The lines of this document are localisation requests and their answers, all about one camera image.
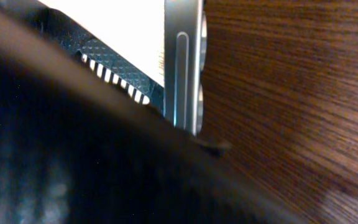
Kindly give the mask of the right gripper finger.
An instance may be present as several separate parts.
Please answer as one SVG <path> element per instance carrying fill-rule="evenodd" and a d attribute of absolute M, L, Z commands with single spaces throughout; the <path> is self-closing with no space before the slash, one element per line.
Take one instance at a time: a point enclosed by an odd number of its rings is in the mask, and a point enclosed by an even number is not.
<path fill-rule="evenodd" d="M 80 59 L 93 36 L 38 2 L 0 3 L 0 223 L 301 223 Z"/>

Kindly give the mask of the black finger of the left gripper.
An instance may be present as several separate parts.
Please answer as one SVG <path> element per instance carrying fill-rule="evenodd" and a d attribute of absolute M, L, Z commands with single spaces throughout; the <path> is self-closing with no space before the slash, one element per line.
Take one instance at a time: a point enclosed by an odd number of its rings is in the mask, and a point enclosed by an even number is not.
<path fill-rule="evenodd" d="M 163 88 L 64 13 L 41 8 L 26 22 L 108 85 L 163 113 Z"/>

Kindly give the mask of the blue Galaxy smartphone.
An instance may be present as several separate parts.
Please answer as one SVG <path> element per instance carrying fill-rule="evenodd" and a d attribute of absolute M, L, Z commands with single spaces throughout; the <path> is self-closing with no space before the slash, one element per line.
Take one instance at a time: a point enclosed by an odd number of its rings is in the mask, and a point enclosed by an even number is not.
<path fill-rule="evenodd" d="M 203 0 L 41 0 L 96 36 L 163 88 L 163 115 L 198 134 L 207 46 Z"/>

